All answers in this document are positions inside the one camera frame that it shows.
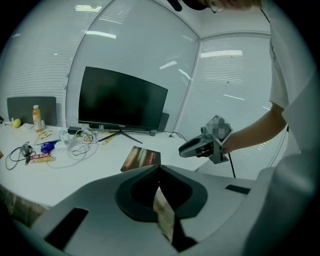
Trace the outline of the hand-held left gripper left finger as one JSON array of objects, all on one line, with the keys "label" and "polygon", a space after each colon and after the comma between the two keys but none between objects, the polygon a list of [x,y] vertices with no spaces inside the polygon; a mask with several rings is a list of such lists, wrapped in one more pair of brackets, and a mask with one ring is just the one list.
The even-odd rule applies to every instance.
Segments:
[{"label": "hand-held left gripper left finger", "polygon": [[164,171],[152,165],[83,185],[33,225],[32,231],[70,256],[172,256],[158,226],[154,197]]}]

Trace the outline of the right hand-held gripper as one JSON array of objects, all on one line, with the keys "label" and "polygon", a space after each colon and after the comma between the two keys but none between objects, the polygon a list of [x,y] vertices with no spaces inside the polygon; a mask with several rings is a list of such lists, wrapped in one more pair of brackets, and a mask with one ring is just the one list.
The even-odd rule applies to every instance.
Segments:
[{"label": "right hand-held gripper", "polygon": [[233,132],[230,124],[222,116],[215,115],[200,131],[201,135],[179,147],[179,155],[182,158],[207,157],[214,164],[228,162],[223,145]]}]

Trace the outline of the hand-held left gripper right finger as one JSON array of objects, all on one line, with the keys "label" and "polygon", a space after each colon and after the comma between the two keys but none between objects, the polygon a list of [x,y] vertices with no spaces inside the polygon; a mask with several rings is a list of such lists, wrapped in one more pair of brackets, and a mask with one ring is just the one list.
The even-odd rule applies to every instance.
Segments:
[{"label": "hand-held left gripper right finger", "polygon": [[253,184],[253,180],[163,166],[159,228],[170,242],[201,242],[236,212]]}]

